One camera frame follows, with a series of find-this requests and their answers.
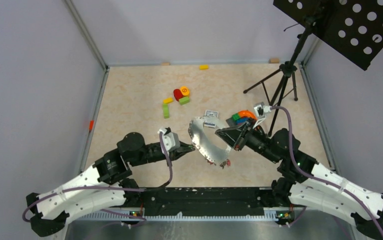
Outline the perforated metal keyring plate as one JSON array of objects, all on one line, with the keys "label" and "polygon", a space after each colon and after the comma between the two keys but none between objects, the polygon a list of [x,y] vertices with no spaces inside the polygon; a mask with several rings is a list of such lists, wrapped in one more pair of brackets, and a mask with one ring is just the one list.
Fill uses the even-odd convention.
[{"label": "perforated metal keyring plate", "polygon": [[189,122],[188,134],[192,144],[211,165],[224,168],[228,165],[231,147],[221,138],[216,136],[215,131],[224,129],[227,125],[220,119],[215,118],[216,128],[204,126],[205,116],[192,118]]}]

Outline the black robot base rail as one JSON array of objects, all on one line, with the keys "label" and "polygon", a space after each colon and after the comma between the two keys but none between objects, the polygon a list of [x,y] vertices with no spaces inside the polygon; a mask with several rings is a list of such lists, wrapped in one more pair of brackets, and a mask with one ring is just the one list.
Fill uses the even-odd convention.
[{"label": "black robot base rail", "polygon": [[262,216],[278,207],[267,187],[166,187],[128,193],[122,208],[142,210],[145,216],[245,217]]}]

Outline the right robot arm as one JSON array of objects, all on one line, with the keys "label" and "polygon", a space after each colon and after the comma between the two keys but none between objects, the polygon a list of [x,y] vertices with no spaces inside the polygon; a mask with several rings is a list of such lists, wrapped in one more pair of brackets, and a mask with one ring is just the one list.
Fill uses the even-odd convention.
[{"label": "right robot arm", "polygon": [[216,130],[236,151],[248,147],[273,163],[282,177],[273,182],[279,206],[310,207],[342,219],[363,235],[383,240],[383,193],[359,186],[299,150],[300,141],[286,128],[273,136],[252,121]]}]

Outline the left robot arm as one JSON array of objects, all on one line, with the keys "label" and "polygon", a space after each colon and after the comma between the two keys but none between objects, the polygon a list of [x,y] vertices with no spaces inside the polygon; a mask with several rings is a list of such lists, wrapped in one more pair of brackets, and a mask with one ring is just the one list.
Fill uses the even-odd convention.
[{"label": "left robot arm", "polygon": [[29,223],[39,237],[48,237],[87,214],[112,206],[135,206],[140,194],[148,189],[139,188],[130,178],[131,167],[165,161],[168,180],[149,190],[166,188],[173,180],[172,162],[196,148],[180,141],[169,127],[161,128],[158,136],[158,142],[147,144],[142,134],[130,132],[115,149],[73,179],[46,193],[30,193],[26,196],[23,221]]}]

